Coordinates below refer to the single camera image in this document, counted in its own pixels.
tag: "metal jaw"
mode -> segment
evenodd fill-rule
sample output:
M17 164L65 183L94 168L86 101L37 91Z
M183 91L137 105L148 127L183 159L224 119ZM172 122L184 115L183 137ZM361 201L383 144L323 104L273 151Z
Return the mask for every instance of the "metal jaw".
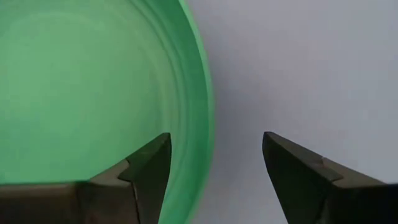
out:
M0 186L0 223L156 224L171 150L163 133L87 182Z
M398 185L264 133L268 174L289 224L398 223Z

